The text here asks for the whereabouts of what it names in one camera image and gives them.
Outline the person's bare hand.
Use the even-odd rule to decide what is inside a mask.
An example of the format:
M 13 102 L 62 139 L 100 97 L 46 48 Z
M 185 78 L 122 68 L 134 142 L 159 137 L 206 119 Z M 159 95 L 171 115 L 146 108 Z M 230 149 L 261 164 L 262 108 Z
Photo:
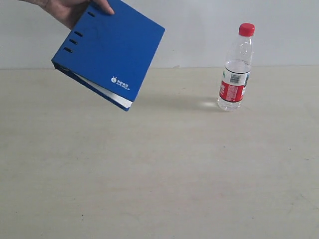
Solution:
M 106 14 L 115 14 L 106 0 L 41 0 L 37 5 L 58 22 L 72 29 L 91 2 L 96 3 Z

